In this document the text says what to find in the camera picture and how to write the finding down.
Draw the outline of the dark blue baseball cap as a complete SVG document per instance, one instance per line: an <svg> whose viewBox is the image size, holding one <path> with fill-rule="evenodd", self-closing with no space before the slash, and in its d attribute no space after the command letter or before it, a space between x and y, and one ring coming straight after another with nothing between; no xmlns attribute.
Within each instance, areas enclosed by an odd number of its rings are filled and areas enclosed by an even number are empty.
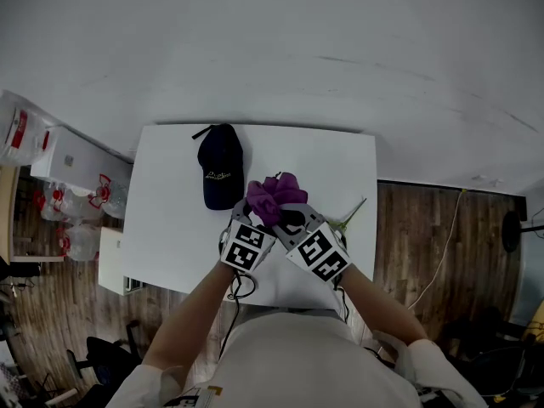
<svg viewBox="0 0 544 408"><path fill-rule="evenodd" d="M233 126L210 125L192 136L203 138L197 160L203 172L203 199L208 209L232 209L244 196L243 149Z"/></svg>

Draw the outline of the person's right forearm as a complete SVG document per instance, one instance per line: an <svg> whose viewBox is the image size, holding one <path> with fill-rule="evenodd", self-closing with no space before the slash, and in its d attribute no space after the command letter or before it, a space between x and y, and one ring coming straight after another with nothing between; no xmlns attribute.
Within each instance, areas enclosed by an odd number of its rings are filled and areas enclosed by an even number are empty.
<svg viewBox="0 0 544 408"><path fill-rule="evenodd" d="M387 333L406 345L428 339L415 315L353 264L342 272L340 286L372 332Z"/></svg>

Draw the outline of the light wooden furniture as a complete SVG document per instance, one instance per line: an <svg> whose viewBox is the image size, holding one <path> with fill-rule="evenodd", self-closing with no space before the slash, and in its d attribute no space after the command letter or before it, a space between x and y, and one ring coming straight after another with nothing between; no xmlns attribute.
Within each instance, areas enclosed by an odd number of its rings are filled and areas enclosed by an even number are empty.
<svg viewBox="0 0 544 408"><path fill-rule="evenodd" d="M14 254L14 205L19 167L0 166L0 258L11 263L59 263L61 256L22 256Z"/></svg>

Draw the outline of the person's beige shirt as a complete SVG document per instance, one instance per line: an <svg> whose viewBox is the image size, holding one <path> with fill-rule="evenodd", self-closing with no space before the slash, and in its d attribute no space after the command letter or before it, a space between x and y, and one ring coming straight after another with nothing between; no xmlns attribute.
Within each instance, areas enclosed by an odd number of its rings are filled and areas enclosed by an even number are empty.
<svg viewBox="0 0 544 408"><path fill-rule="evenodd" d="M234 329L209 381L183 390L177 369L140 365L106 408L486 408L433 342L377 339L397 349L394 367L338 319L267 314Z"/></svg>

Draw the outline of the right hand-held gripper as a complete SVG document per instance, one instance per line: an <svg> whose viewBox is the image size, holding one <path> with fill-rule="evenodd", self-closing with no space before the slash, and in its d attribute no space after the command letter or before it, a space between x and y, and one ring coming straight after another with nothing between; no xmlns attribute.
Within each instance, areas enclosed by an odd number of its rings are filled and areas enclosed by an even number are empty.
<svg viewBox="0 0 544 408"><path fill-rule="evenodd" d="M272 230L286 258L324 282L332 281L351 263L341 236L307 203L280 206L281 221Z"/></svg>

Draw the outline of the white cardboard box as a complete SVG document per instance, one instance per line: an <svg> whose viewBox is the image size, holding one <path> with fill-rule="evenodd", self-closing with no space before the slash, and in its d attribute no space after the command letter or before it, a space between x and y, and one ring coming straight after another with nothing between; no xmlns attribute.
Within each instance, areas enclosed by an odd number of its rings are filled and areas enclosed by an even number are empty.
<svg viewBox="0 0 544 408"><path fill-rule="evenodd" d="M107 179L129 185L132 169L68 128L51 127L44 155L31 166L31 176L94 193Z"/></svg>

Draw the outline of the large clear red-label water jug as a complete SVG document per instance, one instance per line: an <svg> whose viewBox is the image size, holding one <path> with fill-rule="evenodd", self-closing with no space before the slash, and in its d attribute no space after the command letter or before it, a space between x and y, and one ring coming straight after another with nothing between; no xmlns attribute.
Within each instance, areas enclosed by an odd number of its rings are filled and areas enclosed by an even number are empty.
<svg viewBox="0 0 544 408"><path fill-rule="evenodd" d="M0 89L0 166L30 166L41 160L49 130L43 115L25 100Z"/></svg>

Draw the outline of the clear red-print water bottle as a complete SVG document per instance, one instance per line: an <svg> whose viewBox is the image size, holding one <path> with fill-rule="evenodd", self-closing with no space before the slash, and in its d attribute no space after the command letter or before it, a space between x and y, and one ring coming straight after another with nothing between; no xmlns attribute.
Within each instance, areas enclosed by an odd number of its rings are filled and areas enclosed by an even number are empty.
<svg viewBox="0 0 544 408"><path fill-rule="evenodd" d="M56 230L63 255L77 262L95 260L99 255L101 230L89 224Z"/></svg>
<svg viewBox="0 0 544 408"><path fill-rule="evenodd" d="M111 180L104 174L99 175L99 187L88 197L89 204L103 210L113 218L124 219L128 201L128 187Z"/></svg>
<svg viewBox="0 0 544 408"><path fill-rule="evenodd" d="M90 203L88 195L77 195L63 184L44 183L36 203L41 217L48 221L80 224L97 221L103 215L100 208Z"/></svg>

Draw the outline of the small white appliance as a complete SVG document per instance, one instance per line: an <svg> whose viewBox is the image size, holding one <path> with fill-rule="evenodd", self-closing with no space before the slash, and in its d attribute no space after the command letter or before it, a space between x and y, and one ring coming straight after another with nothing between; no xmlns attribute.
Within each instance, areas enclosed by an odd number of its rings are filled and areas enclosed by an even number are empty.
<svg viewBox="0 0 544 408"><path fill-rule="evenodd" d="M121 230L101 228L98 283L107 290L123 296L125 294L125 277L122 274L121 244Z"/></svg>

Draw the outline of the white artificial flower bunch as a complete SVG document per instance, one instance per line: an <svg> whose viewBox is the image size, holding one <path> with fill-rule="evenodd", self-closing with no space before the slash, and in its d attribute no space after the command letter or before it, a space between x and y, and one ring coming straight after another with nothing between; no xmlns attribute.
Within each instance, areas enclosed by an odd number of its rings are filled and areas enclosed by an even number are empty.
<svg viewBox="0 0 544 408"><path fill-rule="evenodd" d="M346 232L349 226L349 222L354 217L354 215L360 210L360 208L365 204L367 198L362 197L361 201L348 213L345 217L341 219L334 219L327 217L327 223L332 227L332 229L337 232L342 238L346 237Z"/></svg>

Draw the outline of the person's left forearm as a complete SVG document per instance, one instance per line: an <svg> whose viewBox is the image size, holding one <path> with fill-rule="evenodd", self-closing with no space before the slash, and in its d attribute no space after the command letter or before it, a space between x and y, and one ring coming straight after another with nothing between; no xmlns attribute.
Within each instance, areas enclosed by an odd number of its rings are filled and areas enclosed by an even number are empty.
<svg viewBox="0 0 544 408"><path fill-rule="evenodd" d="M233 269L221 262L168 316L155 334L143 363L161 370L181 366L188 371L204 347L224 300Z"/></svg>

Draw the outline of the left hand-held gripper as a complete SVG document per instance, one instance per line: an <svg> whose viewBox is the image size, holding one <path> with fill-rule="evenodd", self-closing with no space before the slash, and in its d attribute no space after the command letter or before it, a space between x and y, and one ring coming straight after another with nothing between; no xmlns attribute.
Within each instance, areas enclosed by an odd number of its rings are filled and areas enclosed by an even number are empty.
<svg viewBox="0 0 544 408"><path fill-rule="evenodd" d="M252 225L251 212L246 198L238 201L219 237L219 260L243 273L252 273L276 242L273 235Z"/></svg>

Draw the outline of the black office chair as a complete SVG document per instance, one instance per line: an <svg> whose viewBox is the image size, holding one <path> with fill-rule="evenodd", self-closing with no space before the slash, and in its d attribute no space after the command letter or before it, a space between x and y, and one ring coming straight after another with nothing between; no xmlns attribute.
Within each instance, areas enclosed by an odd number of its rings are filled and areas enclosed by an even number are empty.
<svg viewBox="0 0 544 408"><path fill-rule="evenodd" d="M503 319L497 307L483 309L473 318L464 315L443 327L436 343L456 360L473 360L480 354L521 343L525 327Z"/></svg>
<svg viewBox="0 0 544 408"><path fill-rule="evenodd" d="M126 325L126 342L108 342L97 337L88 337L85 360L77 360L72 350L66 350L71 369L79 378L82 378L83 369L92 368L99 382L87 391L77 406L105 408L124 380L141 364L142 359L133 337L133 328L138 326L138 320L132 320Z"/></svg>

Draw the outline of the black standing fan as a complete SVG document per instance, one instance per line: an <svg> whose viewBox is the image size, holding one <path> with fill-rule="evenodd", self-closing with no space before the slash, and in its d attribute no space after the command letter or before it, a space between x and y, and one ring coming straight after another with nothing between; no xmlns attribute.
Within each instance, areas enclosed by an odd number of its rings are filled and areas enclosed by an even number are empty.
<svg viewBox="0 0 544 408"><path fill-rule="evenodd" d="M544 207L531 217L530 227L522 226L518 211L509 211L505 214L501 225L501 243L507 253L512 253L518 249L522 234L535 233L538 238L544 240L544 234L538 234L538 231L544 231L544 224L534 225L535 216L541 213L544 213Z"/></svg>

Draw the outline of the purple cloth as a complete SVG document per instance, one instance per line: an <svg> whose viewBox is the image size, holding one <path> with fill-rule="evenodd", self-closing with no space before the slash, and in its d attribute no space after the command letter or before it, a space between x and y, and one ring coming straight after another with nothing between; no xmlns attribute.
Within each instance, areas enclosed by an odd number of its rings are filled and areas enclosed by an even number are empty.
<svg viewBox="0 0 544 408"><path fill-rule="evenodd" d="M281 221L281 206L305 204L308 193L299 187L294 174L283 172L267 177L263 182L249 182L246 201L263 226L271 228Z"/></svg>

